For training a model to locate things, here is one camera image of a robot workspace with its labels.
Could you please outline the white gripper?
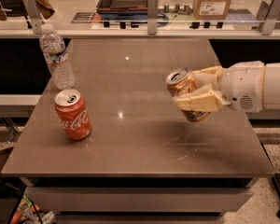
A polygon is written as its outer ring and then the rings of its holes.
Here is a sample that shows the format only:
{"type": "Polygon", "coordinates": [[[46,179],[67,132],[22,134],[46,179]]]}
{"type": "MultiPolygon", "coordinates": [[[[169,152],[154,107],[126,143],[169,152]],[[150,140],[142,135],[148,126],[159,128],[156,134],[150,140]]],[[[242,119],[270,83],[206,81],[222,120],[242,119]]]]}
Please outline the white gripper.
{"type": "Polygon", "coordinates": [[[224,105],[230,105],[236,111],[258,113],[262,109],[264,72],[265,65],[261,61],[236,63],[228,69],[212,66],[195,70],[194,75],[202,87],[175,96],[173,101],[186,111],[217,112],[224,105]],[[222,92],[213,89],[219,84],[222,92]]]}

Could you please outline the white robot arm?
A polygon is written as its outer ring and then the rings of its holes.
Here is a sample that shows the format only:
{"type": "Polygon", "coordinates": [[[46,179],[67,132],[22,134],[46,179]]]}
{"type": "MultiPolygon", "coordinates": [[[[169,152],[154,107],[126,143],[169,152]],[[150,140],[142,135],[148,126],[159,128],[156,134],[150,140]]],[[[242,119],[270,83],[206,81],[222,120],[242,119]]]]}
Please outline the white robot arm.
{"type": "Polygon", "coordinates": [[[174,98],[183,110],[217,112],[228,106],[236,111],[258,113],[280,110],[280,63],[236,63],[229,68],[213,66],[193,72],[200,87],[174,98]]]}

